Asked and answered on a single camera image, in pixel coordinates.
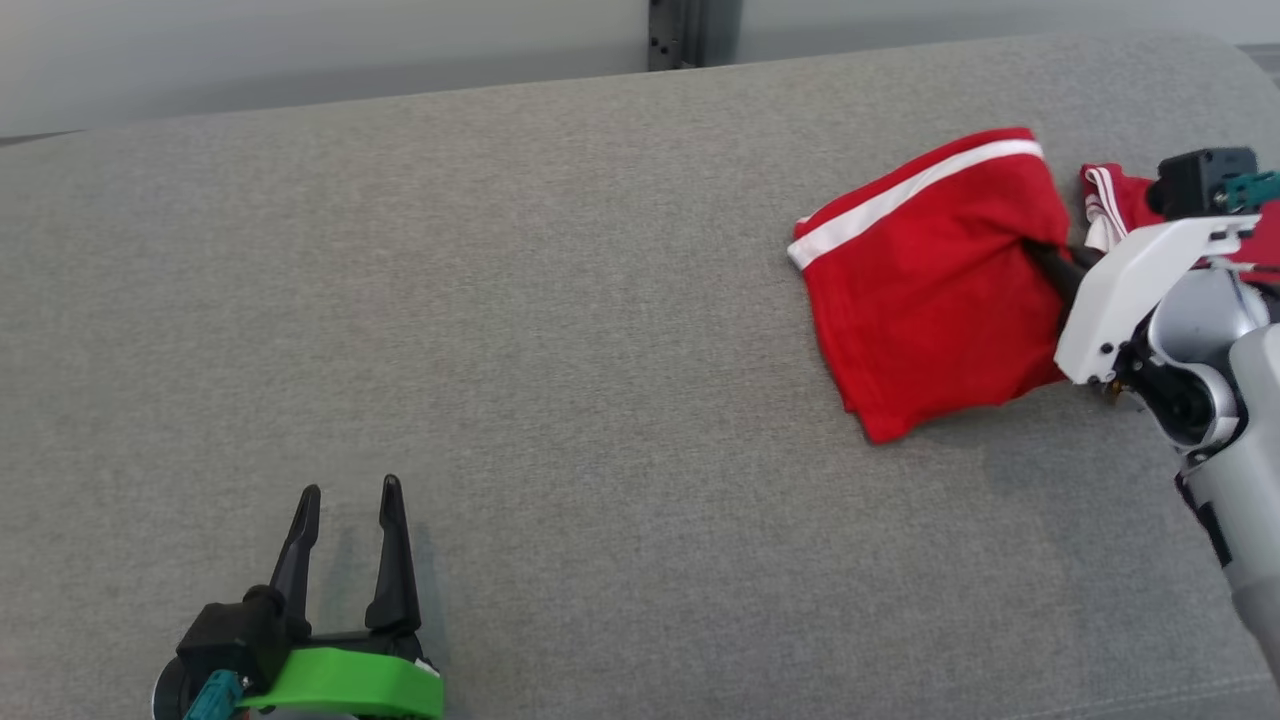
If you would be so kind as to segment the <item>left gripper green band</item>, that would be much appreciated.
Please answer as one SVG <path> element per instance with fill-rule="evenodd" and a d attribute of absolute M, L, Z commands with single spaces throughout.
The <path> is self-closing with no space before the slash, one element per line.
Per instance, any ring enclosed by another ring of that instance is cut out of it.
<path fill-rule="evenodd" d="M 374 634 L 311 635 L 306 606 L 320 502 L 319 486 L 306 486 L 270 580 L 282 597 L 288 637 L 306 639 L 237 641 L 236 670 L 250 679 L 241 705 L 273 717 L 293 711 L 320 717 L 442 719 L 444 680 L 412 634 L 422 620 L 401 479 L 388 474 L 381 484 L 381 552 L 365 611 L 365 626 Z"/>

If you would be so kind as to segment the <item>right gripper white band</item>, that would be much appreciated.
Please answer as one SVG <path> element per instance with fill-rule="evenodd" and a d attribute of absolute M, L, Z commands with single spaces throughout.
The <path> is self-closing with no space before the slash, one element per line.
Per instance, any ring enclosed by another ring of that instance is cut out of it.
<path fill-rule="evenodd" d="M 1119 345 L 1201 260 L 1240 250 L 1260 214 L 1197 217 L 1133 231 L 1105 254 L 1025 241 L 1024 252 L 1070 307 L 1053 360 L 1074 384 L 1111 380 Z"/>

